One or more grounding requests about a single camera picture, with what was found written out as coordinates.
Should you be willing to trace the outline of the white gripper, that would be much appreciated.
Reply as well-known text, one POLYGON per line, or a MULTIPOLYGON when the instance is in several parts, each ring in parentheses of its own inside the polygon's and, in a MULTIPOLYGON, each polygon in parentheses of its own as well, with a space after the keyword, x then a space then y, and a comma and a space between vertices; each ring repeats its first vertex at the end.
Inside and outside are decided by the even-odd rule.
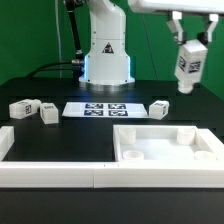
POLYGON ((138 13, 172 11, 169 13, 167 25, 170 32, 174 35, 174 41, 177 45, 186 43, 186 32, 180 23, 182 20, 181 12, 216 13, 203 17, 205 27, 197 35, 197 39, 203 45, 208 45, 212 42, 213 32, 219 22, 218 14, 224 14, 224 0, 128 0, 128 5, 133 12, 138 13))

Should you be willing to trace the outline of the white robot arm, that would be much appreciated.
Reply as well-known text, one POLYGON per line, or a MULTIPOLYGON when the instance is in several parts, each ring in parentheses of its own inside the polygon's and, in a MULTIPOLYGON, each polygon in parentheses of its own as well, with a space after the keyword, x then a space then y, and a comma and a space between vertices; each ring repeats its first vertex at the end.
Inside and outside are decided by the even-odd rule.
MULTIPOLYGON (((125 51, 126 15, 110 0, 87 0, 91 20, 91 49, 84 59, 82 85, 97 90, 130 85, 130 57, 125 51)), ((188 94, 201 80, 206 45, 212 41, 219 17, 224 15, 224 0, 128 0, 135 13, 169 13, 167 25, 175 34, 179 52, 175 67, 178 90, 188 94), (195 40, 187 40, 180 24, 182 15, 206 14, 208 28, 195 40)))

